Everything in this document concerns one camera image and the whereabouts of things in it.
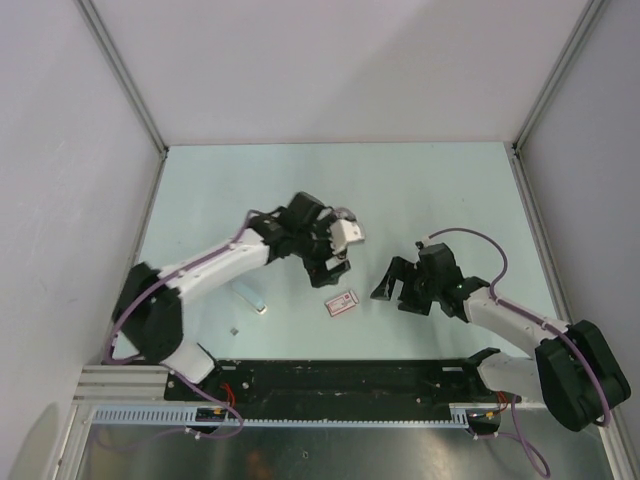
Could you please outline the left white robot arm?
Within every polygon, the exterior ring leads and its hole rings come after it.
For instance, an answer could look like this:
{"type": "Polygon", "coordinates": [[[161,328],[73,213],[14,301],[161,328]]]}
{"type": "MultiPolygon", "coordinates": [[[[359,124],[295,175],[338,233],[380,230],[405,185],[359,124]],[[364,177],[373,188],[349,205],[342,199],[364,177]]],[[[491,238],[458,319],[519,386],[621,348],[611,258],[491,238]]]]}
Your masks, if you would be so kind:
{"type": "Polygon", "coordinates": [[[295,256],[314,288],[335,285],[349,271],[348,248],[365,238],[356,216],[306,192],[271,212],[250,210],[224,243],[162,268],[141,262],[129,270],[112,314],[114,335],[135,348],[134,361],[163,366],[186,380],[197,398],[221,387],[216,361],[184,334],[185,306],[243,274],[295,256]]]}

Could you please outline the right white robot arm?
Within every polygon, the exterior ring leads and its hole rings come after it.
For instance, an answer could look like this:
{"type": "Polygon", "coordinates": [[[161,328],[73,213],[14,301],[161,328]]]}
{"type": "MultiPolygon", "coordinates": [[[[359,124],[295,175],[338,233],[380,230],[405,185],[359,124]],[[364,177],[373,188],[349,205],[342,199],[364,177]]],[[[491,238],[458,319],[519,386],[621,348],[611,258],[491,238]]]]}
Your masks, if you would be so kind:
{"type": "Polygon", "coordinates": [[[545,404],[574,432],[609,425],[613,408],[630,397],[631,387],[594,323],[541,316],[499,296],[489,282],[464,276],[446,244],[417,246],[416,262],[391,259],[372,299],[395,299],[399,310],[419,315],[429,315],[438,304],[447,316],[489,330],[526,354],[475,355],[476,367],[461,376],[469,399],[484,401],[504,391],[545,404]]]}

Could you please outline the aluminium frame rails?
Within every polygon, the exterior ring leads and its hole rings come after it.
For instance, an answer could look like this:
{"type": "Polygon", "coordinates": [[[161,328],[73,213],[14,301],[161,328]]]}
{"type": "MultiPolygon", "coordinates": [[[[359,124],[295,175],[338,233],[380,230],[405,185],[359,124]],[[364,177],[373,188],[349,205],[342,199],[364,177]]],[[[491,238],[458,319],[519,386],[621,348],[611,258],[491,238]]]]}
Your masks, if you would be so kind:
{"type": "MultiPolygon", "coordinates": [[[[538,252],[555,312],[561,319],[575,323],[578,317],[573,312],[566,288],[561,279],[559,265],[552,249],[550,237],[536,195],[528,178],[522,155],[511,142],[505,142],[504,147],[538,252]]],[[[609,425],[600,428],[599,433],[611,473],[615,479],[638,479],[639,459],[620,409],[612,409],[610,417],[609,425]]]]}

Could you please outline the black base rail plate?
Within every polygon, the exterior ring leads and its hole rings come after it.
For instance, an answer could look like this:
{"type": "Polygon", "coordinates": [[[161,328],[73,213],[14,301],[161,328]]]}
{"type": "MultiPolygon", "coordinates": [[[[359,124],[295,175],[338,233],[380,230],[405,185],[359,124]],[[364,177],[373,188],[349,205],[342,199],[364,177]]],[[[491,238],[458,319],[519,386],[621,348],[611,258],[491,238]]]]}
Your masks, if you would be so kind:
{"type": "Polygon", "coordinates": [[[451,419],[454,404],[498,404],[472,362],[445,360],[221,360],[190,389],[174,374],[167,401],[231,400],[251,421],[338,423],[451,419]]]}

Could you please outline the red white staples box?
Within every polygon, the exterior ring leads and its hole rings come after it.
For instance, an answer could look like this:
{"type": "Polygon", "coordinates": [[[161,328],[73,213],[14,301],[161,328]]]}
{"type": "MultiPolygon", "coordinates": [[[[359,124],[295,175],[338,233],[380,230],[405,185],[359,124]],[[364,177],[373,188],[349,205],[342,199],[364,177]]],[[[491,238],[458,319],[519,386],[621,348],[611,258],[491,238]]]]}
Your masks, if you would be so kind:
{"type": "Polygon", "coordinates": [[[327,300],[324,305],[331,317],[343,314],[359,304],[359,299],[354,291],[349,290],[327,300]]]}

